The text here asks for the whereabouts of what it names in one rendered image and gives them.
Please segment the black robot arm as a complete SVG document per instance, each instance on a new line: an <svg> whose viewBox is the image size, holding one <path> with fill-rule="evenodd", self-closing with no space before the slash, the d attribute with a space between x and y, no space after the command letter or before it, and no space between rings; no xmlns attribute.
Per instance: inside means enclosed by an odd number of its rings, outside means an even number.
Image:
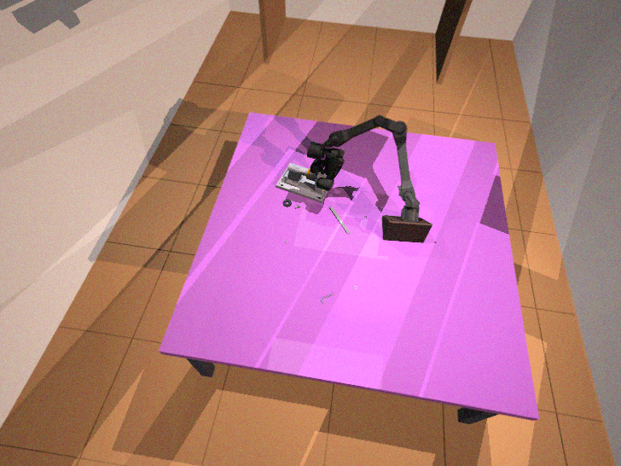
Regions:
<svg viewBox="0 0 621 466"><path fill-rule="evenodd" d="M353 137L359 136L367 131L371 131L380 127L392 133L394 142L398 152L398 164L401 178L401 186L398 186L398 196L401 197L405 205L401 210L401 219L406 222L418 223L420 202L415 198L415 191L410 181L409 164L406 151L406 131L408 126L404 121L388 119L382 115L376 115L360 125L356 125L350 129L336 131L330 134L328 140L324 144L311 142L307 151L307 157L315 159L310 165L311 173L321 172L323 175L323 166L326 162L330 166L339 163L339 158L343 158L345 151L342 149L327 149L333 146L340 147ZM326 147L326 148L325 148ZM321 160L326 155L325 160Z"/></svg>

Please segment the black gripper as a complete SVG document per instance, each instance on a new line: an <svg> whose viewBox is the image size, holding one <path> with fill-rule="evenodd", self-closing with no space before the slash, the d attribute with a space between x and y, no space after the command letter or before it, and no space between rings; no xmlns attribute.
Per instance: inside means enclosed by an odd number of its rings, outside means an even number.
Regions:
<svg viewBox="0 0 621 466"><path fill-rule="evenodd" d="M333 186L333 182L331 179L335 179L335 177L337 176L337 174L340 172L341 167L344 164L344 159L343 158L339 158L339 163L335 166L330 166L328 165L326 162L324 162L323 166L324 167L324 173L326 173L326 178L319 178L316 186L317 188L320 189L325 189L326 191L330 191L330 189ZM339 166L340 165L340 166Z"/></svg>

